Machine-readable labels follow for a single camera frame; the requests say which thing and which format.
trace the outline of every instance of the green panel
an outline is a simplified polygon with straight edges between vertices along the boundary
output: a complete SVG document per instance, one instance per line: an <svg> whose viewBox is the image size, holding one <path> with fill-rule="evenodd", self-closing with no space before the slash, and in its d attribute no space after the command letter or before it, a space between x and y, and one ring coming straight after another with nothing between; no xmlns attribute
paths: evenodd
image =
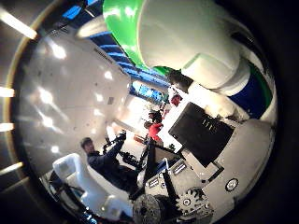
<svg viewBox="0 0 299 224"><path fill-rule="evenodd" d="M137 22L143 0L105 0L103 15L107 28L136 65L141 65L137 49Z"/></svg>
<svg viewBox="0 0 299 224"><path fill-rule="evenodd" d="M264 79L263 74L260 72L260 69L257 68L253 63L249 62L250 66L250 72L257 77L257 79L260 82L260 85L263 90L263 97L264 97L264 103L265 108L270 106L271 100L272 100L272 92L267 84L267 81Z"/></svg>
<svg viewBox="0 0 299 224"><path fill-rule="evenodd" d="M170 68L164 67L164 66L156 66L156 67L153 67L152 69L155 70L157 73L159 73L162 76L165 76L171 70Z"/></svg>

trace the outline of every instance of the red object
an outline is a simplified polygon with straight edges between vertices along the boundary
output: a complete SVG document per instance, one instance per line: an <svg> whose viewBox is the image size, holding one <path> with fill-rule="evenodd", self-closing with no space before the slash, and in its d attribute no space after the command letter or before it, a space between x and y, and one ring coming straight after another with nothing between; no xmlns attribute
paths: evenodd
<svg viewBox="0 0 299 224"><path fill-rule="evenodd" d="M171 104L178 106L179 102L180 102L180 96L179 95L175 95L172 99L171 99Z"/></svg>
<svg viewBox="0 0 299 224"><path fill-rule="evenodd" d="M157 133L161 130L163 126L162 123L152 124L149 127L149 136L155 141L161 141L161 138L157 135Z"/></svg>

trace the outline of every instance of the dark jacket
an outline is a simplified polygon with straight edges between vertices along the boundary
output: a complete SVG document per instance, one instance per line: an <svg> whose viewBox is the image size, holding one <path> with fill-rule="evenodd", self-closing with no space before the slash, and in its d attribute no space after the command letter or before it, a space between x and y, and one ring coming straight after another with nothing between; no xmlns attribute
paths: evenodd
<svg viewBox="0 0 299 224"><path fill-rule="evenodd" d="M107 154L100 155L98 151L94 151L87 155L87 163L104 179L109 181L112 185L119 189L128 191L130 185L128 184L128 178L130 177L126 173L130 168L121 166L116 159L117 154L120 152L123 142L118 142Z"/></svg>

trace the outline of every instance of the ceiling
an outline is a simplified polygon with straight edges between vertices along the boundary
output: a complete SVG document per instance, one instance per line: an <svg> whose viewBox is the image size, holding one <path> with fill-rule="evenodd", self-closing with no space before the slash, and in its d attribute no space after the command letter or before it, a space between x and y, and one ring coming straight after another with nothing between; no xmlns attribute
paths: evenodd
<svg viewBox="0 0 299 224"><path fill-rule="evenodd" d="M63 14L63 20L69 23L70 26L78 29L86 22L92 20L94 17L103 14L103 0L87 1L88 5L85 9L78 5L72 6ZM160 87L168 87L169 84L165 76L160 75L153 69L135 66L130 58L123 51L121 46L113 38L110 31L102 32L97 35L90 36L92 42L104 50L113 60L119 64L123 71L130 75L132 78L139 79Z"/></svg>

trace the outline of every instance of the white wall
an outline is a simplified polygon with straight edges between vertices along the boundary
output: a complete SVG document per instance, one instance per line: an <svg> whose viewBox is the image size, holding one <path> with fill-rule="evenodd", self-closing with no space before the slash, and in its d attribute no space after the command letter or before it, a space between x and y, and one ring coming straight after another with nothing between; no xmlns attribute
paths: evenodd
<svg viewBox="0 0 299 224"><path fill-rule="evenodd" d="M26 150L37 171L47 172L54 160L73 152L86 161L80 139L90 136L97 146L102 145L107 123L120 113L119 107L124 103L121 98L125 99L129 91L131 78L116 63L95 52L97 49L105 54L91 40L77 40L74 30L67 29L69 34L59 32L48 36L50 40L42 39L23 68L18 119ZM64 48L64 59L54 56L53 43ZM105 78L106 71L111 72L113 80ZM38 88L51 93L51 105L41 101ZM96 100L96 93L103 95L103 102ZM114 97L112 105L107 104L109 97ZM94 115L95 108L101 116ZM43 125L42 115L52 118L53 128ZM51 146L58 146L60 153L51 153Z"/></svg>

